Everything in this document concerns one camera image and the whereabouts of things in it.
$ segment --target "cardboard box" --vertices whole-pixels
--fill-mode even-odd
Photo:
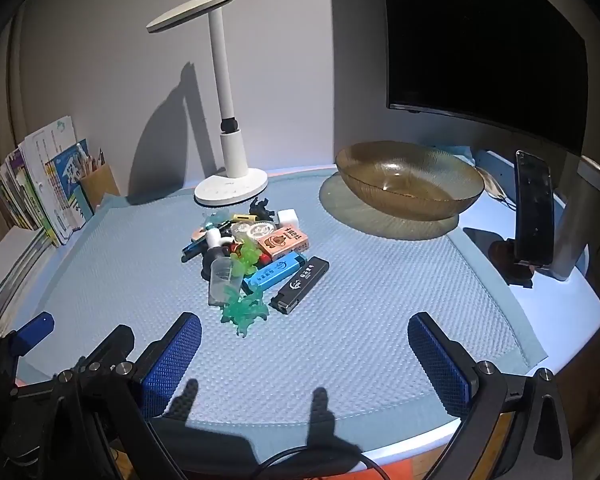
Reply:
[[[102,197],[104,197],[105,193],[120,196],[118,186],[116,186],[116,181],[113,179],[113,174],[108,164],[103,164],[96,171],[82,178],[80,185],[94,212],[97,206],[100,205],[100,202],[102,202]]]
[[[287,226],[273,231],[269,236],[260,238],[258,245],[275,261],[291,251],[301,253],[307,250],[309,238],[297,227]]]

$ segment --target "screw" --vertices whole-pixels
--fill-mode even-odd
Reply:
[[[71,370],[64,370],[58,374],[58,381],[61,383],[68,383],[74,376]]]
[[[554,374],[551,372],[551,370],[549,370],[549,368],[540,368],[538,370],[538,376],[543,380],[543,381],[551,381],[554,378]]]
[[[129,361],[118,363],[118,366],[116,366],[116,373],[118,375],[127,375],[133,369],[133,367],[133,363],[130,363]]]
[[[480,361],[478,363],[478,370],[480,370],[483,374],[491,375],[494,373],[496,369],[496,365],[490,361]]]

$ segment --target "amber glass bowl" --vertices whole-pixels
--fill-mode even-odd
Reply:
[[[441,150],[408,142],[360,142],[342,150],[336,165],[360,200],[409,220],[451,218],[484,190],[484,180],[469,164]]]

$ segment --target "blue gripper pad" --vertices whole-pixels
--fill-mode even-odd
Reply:
[[[202,340],[198,316],[184,312],[160,341],[154,341],[136,361],[141,385],[138,406],[144,418],[161,415],[187,371]]]
[[[407,336],[446,412],[460,418],[467,416],[477,391],[471,356],[462,345],[449,340],[426,312],[411,317]]]
[[[54,317],[48,312],[40,312],[35,318],[21,327],[9,347],[12,357],[25,356],[35,345],[40,343],[54,330]]]

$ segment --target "black cable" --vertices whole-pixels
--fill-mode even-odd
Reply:
[[[301,451],[321,451],[321,450],[322,451],[339,451],[342,453],[346,453],[348,455],[353,455],[353,456],[357,457],[357,459],[360,460],[360,462],[362,462],[364,465],[366,465],[367,469],[375,469],[378,472],[378,474],[382,477],[382,480],[391,480],[389,478],[389,475],[387,473],[385,473],[384,470],[377,463],[375,463],[373,460],[371,460],[370,458],[363,455],[361,452],[353,451],[350,449],[344,449],[342,447],[335,447],[335,446],[311,446],[311,447],[298,446],[298,447],[292,447],[290,449],[285,449],[284,451],[276,453],[271,458],[267,458],[262,464],[260,464],[256,468],[256,471],[254,471],[253,474],[249,477],[249,480],[255,480],[258,476],[260,476],[264,472],[265,469],[274,465],[278,460],[280,460],[281,458],[284,458],[285,456],[300,453]]]
[[[509,199],[507,199],[507,198],[501,200],[500,203],[503,203],[505,206],[507,206],[512,211],[516,210],[516,203],[515,202],[509,202]]]

